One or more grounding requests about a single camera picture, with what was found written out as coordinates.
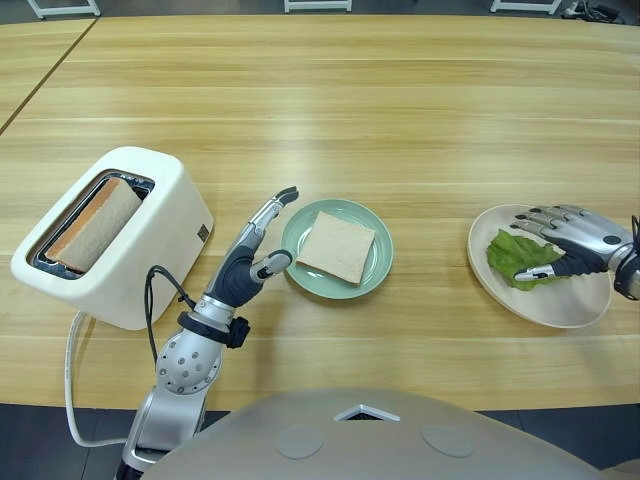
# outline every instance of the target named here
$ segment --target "white cable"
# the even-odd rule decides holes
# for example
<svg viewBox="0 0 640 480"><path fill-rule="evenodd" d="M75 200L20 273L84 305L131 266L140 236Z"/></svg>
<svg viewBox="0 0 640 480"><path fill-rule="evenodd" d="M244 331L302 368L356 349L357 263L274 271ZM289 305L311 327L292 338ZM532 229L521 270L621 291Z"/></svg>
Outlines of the white cable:
<svg viewBox="0 0 640 480"><path fill-rule="evenodd" d="M69 431L71 432L71 436L75 440L75 442L81 447L104 447L106 445L116 445L118 443L126 443L126 438L113 438L110 440L85 440L80 435L78 431L78 426L76 425L76 417L73 413L73 389L72 389L72 378L73 378L73 370L71 368L73 361L73 350L74 344L76 340L76 334L78 328L82 324L82 321L87 316L84 312L76 313L76 316L73 317L73 322L71 322L71 328L69 328L69 336L67 337L67 351L64 356L64 405L67 410L67 421L69 422Z"/></svg>

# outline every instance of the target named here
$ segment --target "green lettuce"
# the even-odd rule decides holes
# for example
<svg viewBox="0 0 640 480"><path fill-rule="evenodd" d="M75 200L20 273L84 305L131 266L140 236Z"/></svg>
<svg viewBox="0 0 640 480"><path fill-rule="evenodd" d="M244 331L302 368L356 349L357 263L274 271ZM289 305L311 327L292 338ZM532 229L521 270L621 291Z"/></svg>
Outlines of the green lettuce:
<svg viewBox="0 0 640 480"><path fill-rule="evenodd" d="M510 287L525 292L534 289L537 285L555 282L559 278L518 282L513 278L515 273L525 268L546 265L561 256L550 243L541 247L529 238L510 235L504 230L499 230L496 238L487 247L489 266L499 272Z"/></svg>

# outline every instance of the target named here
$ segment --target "bread slice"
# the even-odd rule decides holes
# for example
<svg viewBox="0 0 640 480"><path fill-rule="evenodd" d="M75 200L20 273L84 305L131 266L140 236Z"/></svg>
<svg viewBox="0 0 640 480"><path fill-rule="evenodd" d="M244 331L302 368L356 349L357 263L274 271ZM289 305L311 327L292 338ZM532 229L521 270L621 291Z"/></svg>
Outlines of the bread slice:
<svg viewBox="0 0 640 480"><path fill-rule="evenodd" d="M375 231L318 212L296 263L360 285Z"/></svg>
<svg viewBox="0 0 640 480"><path fill-rule="evenodd" d="M109 178L47 249L45 257L86 273L141 203L126 181Z"/></svg>

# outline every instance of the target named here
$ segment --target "wood grain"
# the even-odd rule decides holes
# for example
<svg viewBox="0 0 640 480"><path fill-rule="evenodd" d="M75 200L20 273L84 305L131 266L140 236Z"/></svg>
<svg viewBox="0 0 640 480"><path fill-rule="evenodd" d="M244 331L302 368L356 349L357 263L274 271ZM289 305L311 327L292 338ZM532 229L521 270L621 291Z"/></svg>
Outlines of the wood grain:
<svg viewBox="0 0 640 480"><path fill-rule="evenodd" d="M0 25L0 132L91 20Z"/></svg>
<svg viewBox="0 0 640 480"><path fill-rule="evenodd" d="M99 20L0 136L0 401L62 403L73 315L10 277L13 250L95 160L133 144L180 158L214 213L193 295L285 186L301 198L261 253L326 197L366 204L393 235L391 274L366 297L270 281L240 311L253 329L227 353L211 408L312 386L472 409L637 402L637 303L615 298L577 331L529 323L482 289L465 242L502 203L574 203L624 224L640 211L639 42L632 27L515 18ZM158 321L159 342L181 308ZM146 334L94 322L83 339L78 404L135 408L154 381Z"/></svg>

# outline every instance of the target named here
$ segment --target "robotic hand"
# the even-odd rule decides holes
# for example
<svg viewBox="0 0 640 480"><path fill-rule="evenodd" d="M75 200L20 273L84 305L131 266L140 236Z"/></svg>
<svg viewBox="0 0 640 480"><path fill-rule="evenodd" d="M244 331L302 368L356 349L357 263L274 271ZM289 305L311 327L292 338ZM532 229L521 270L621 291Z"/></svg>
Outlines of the robotic hand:
<svg viewBox="0 0 640 480"><path fill-rule="evenodd" d="M250 330L246 319L234 318L235 309L292 262L286 250L277 250L256 263L254 256L271 220L297 198L296 187L291 187L269 199L233 241L194 311L178 317L182 329L169 338L158 355L157 384L136 413L117 480L140 478L200 430L206 394L222 365L222 347L241 347Z"/></svg>
<svg viewBox="0 0 640 480"><path fill-rule="evenodd" d="M516 215L519 228L554 243L565 254L548 265L517 272L516 280L615 272L614 288L630 300L640 299L638 219L633 233L597 213L572 205L536 207Z"/></svg>

